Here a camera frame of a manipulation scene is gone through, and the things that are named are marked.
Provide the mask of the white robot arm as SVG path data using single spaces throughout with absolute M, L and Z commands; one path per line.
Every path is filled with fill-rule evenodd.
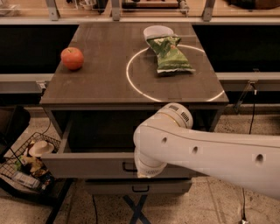
M 167 165 L 216 177 L 280 199 L 280 136 L 193 130 L 187 108 L 169 103 L 135 130 L 135 164 L 140 178 Z

